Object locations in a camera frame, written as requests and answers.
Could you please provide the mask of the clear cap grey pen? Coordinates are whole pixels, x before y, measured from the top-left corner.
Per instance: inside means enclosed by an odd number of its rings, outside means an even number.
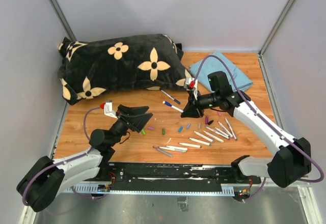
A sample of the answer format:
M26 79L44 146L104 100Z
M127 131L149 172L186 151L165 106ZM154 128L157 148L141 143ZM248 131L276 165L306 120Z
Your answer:
M155 149L155 150L157 150L157 151L159 151L160 153L163 153L163 154L167 155L168 157L173 157L172 154L170 154L170 153L164 151L163 149L161 149L161 148L159 148L159 147L155 147L155 146L153 146L152 148Z

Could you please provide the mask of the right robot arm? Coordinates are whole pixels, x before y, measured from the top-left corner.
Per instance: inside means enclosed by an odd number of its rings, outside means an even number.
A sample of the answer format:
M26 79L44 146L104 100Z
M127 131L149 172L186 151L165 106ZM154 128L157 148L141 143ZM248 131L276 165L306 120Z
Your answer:
M231 178L243 183L249 176L266 177L285 188L311 171L310 143L305 138L296 139L262 113L244 92L234 92L224 72L208 76L210 94L201 95L197 81L186 78L188 103L181 113L183 118L200 118L206 109L219 107L244 123L268 148L271 158L244 155L231 163Z

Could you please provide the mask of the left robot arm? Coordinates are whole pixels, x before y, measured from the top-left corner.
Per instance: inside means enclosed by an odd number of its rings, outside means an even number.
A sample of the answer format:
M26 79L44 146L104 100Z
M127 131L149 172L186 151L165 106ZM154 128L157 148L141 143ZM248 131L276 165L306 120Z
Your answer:
M114 145L122 143L121 138L132 131L141 132L153 116L148 106L119 105L114 110L113 103L108 101L99 108L114 118L115 123L108 130L95 129L89 136L90 147L82 152L61 159L39 158L16 187L25 206L40 212L60 193L79 182L93 178L105 180Z

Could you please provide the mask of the dark blue cap marker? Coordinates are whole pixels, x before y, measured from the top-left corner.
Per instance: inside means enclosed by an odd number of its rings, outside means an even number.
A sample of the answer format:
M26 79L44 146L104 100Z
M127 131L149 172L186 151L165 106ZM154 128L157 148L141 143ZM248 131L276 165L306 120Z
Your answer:
M180 109L180 108L178 108L178 107L172 105L171 103L169 103L169 102L167 102L167 101L163 101L162 103L163 103L164 105L168 106L168 107L171 107L172 109L174 109L174 110L176 110L176 111L178 111L178 112L180 112L180 113L183 113L183 110L182 110L182 109Z

